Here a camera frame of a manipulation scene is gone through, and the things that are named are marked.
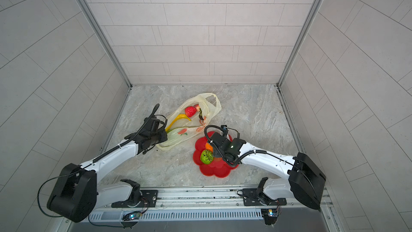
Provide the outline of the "green purple toy grapes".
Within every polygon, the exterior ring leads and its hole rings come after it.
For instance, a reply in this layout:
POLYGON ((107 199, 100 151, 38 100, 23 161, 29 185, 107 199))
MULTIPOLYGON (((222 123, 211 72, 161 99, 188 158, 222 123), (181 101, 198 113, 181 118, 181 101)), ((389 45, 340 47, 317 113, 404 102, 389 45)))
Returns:
POLYGON ((204 121, 204 117, 203 117, 203 113, 201 109, 199 109, 199 119, 204 121))

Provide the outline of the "orange toy fruit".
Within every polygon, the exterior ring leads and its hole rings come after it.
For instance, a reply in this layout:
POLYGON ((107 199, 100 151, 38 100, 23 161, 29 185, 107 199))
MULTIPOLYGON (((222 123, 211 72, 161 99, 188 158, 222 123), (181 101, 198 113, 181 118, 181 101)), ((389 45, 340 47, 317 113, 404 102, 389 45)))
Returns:
POLYGON ((206 144, 205 144, 205 148, 206 148, 206 150, 209 150, 209 151, 211 151, 211 152, 214 151, 213 147, 212 147, 209 143, 206 143, 206 144))

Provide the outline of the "red flower-shaped plate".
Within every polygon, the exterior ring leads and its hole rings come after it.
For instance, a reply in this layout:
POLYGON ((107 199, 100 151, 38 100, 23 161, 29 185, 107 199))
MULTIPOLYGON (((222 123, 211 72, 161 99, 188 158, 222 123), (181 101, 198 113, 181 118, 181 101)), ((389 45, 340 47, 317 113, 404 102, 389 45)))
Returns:
POLYGON ((211 164, 205 165, 201 162, 201 153, 206 149, 205 144, 208 142, 204 136, 198 139, 195 143, 195 151, 193 154, 193 161, 199 167, 200 172, 205 176, 216 176, 218 178, 227 177, 230 172, 236 168, 230 167, 221 157, 218 156, 217 151, 213 151, 214 160, 211 164))

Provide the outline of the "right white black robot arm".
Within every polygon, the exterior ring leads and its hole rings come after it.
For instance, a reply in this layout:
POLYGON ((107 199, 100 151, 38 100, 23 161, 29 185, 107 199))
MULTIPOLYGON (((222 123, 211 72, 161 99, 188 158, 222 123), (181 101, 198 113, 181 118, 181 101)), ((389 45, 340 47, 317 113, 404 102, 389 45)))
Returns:
POLYGON ((305 153, 296 156, 276 154, 237 137, 229 139, 225 125, 208 125, 204 135, 214 151, 230 167, 247 164, 277 175, 278 179, 262 178, 254 194, 242 197, 270 206, 279 198, 295 198, 302 205, 320 211, 326 175, 305 153))

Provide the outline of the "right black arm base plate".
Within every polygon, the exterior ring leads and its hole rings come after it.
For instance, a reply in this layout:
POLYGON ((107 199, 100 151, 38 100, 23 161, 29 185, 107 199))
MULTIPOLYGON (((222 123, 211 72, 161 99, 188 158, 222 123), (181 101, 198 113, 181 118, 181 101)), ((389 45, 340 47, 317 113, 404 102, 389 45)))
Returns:
POLYGON ((263 193, 263 189, 242 189, 237 191, 245 206, 285 206, 285 198, 271 199, 263 193))

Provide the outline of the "green toy apple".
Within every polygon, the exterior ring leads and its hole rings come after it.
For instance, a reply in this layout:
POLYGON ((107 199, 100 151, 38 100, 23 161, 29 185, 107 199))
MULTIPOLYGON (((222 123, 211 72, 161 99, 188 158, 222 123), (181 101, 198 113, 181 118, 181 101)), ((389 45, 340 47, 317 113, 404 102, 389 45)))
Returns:
POLYGON ((208 149, 205 149, 205 150, 201 153, 200 160, 201 160, 201 162, 202 162, 203 164, 205 164, 205 165, 211 164, 211 163, 213 162, 213 160, 214 160, 213 152, 210 151, 210 150, 208 150, 208 149))

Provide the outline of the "translucent yellowish plastic bag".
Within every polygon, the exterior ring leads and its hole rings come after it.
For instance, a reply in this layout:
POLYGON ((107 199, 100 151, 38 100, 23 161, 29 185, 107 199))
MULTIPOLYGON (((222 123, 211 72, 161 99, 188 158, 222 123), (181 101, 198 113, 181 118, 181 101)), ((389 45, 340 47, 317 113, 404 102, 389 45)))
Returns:
POLYGON ((204 121, 199 119, 199 112, 193 117, 192 121, 179 120, 167 133, 167 140, 159 143, 157 148, 163 151, 168 151, 178 144, 185 142, 200 133, 209 125, 213 117, 215 117, 222 109, 220 100, 214 93, 201 93, 193 98, 186 100, 176 111, 167 116, 167 126, 179 114, 185 114, 185 108, 198 104, 202 110, 204 121))

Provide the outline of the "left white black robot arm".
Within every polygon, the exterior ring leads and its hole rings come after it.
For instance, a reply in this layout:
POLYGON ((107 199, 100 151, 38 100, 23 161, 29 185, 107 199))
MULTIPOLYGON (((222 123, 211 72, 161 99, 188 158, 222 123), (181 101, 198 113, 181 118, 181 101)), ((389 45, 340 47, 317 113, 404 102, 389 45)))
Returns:
POLYGON ((47 202, 47 209, 55 218, 64 217, 81 222, 98 207, 119 205, 135 207, 149 202, 141 193, 140 184, 122 179, 117 184, 99 186, 99 182, 112 170, 139 154, 145 154, 155 145, 167 140, 167 118, 157 115, 156 104, 151 114, 135 133, 127 135, 113 148, 82 164, 70 163, 54 177, 56 181, 47 202))

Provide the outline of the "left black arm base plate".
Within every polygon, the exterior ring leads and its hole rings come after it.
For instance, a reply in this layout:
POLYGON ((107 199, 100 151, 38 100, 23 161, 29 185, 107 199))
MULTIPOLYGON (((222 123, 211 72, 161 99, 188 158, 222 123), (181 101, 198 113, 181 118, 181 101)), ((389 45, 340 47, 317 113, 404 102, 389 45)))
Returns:
POLYGON ((158 190, 140 190, 132 194, 125 201, 117 201, 111 204, 111 208, 151 208, 156 206, 158 190))

